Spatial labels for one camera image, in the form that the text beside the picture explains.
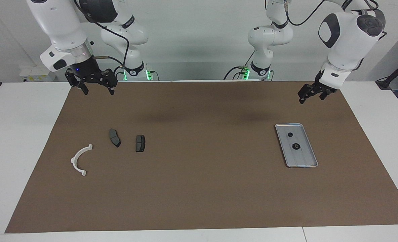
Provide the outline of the white yellow box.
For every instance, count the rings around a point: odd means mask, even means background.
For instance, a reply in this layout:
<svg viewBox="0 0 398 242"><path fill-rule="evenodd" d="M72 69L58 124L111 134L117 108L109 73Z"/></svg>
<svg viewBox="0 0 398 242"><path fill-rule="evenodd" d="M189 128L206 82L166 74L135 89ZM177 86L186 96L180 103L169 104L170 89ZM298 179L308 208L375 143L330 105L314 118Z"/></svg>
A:
<svg viewBox="0 0 398 242"><path fill-rule="evenodd" d="M20 68L19 77L22 82L54 82L57 79L55 73L46 67Z"/></svg>

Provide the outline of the white curved plastic bracket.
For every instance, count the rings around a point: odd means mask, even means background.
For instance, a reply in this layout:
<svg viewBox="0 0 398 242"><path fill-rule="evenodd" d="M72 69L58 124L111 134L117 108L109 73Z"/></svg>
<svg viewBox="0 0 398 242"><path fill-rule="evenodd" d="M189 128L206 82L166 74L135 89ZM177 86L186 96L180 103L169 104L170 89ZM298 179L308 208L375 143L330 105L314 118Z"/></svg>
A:
<svg viewBox="0 0 398 242"><path fill-rule="evenodd" d="M78 159L80 158L80 156L82 154L84 154L87 151L90 151L93 149L93 144L89 144L87 147L84 147L82 149L80 149L78 152L76 152L76 154L71 158L71 164L74 167L74 169L79 172L83 177L85 177L87 175L87 171L84 169L80 169L78 167Z"/></svg>

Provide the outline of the black stand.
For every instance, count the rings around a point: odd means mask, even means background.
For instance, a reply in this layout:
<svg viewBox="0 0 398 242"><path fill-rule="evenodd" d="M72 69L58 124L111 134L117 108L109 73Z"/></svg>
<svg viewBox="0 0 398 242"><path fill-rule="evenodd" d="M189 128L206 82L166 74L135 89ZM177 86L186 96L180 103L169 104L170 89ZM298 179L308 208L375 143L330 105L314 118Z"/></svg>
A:
<svg viewBox="0 0 398 242"><path fill-rule="evenodd" d="M398 68L391 75L380 78L375 83L382 90L391 90L390 84L396 77L398 77Z"/></svg>

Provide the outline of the silver metal tray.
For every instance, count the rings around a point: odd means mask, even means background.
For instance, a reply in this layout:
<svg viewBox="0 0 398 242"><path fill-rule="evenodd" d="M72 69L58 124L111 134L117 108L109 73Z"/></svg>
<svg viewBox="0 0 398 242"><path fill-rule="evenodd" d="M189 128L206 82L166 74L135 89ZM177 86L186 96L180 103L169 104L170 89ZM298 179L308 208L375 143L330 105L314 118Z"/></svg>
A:
<svg viewBox="0 0 398 242"><path fill-rule="evenodd" d="M275 129L287 167L318 166L305 127L301 123L278 123L275 125ZM293 137L289 137L288 133L293 133ZM295 143L300 144L299 150L293 149L292 145Z"/></svg>

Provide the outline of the brown table mat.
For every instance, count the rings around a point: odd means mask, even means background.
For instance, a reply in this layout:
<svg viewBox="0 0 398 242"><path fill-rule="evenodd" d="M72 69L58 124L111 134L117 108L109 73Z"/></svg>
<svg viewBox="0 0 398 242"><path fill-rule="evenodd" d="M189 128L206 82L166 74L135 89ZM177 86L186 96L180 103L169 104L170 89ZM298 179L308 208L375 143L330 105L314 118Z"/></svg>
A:
<svg viewBox="0 0 398 242"><path fill-rule="evenodd" d="M72 88L6 233L398 224L397 187L344 96L300 104L301 86ZM286 166L278 123L305 127L317 167ZM70 160L89 144L83 177Z"/></svg>

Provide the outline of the dark curved brake pad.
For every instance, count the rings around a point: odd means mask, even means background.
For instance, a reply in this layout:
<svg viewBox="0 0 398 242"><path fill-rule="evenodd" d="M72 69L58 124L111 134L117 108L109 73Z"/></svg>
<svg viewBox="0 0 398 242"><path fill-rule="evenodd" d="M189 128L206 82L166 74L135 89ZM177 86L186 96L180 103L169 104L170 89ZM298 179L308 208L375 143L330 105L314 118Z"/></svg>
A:
<svg viewBox="0 0 398 242"><path fill-rule="evenodd" d="M117 134L117 131L115 129L110 129L109 130L109 138L112 142L112 144L116 147L120 147L121 145L121 140Z"/></svg>

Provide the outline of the dark rectangular brake pad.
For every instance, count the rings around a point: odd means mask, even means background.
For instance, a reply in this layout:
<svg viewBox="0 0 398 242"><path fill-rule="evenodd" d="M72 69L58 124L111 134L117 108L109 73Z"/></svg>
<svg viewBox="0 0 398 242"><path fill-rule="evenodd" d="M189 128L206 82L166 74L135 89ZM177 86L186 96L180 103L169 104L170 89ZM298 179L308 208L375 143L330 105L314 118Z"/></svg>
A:
<svg viewBox="0 0 398 242"><path fill-rule="evenodd" d="M145 150L146 146L146 138L143 135L137 135L136 136L136 146L135 146L135 152L136 153L142 153Z"/></svg>

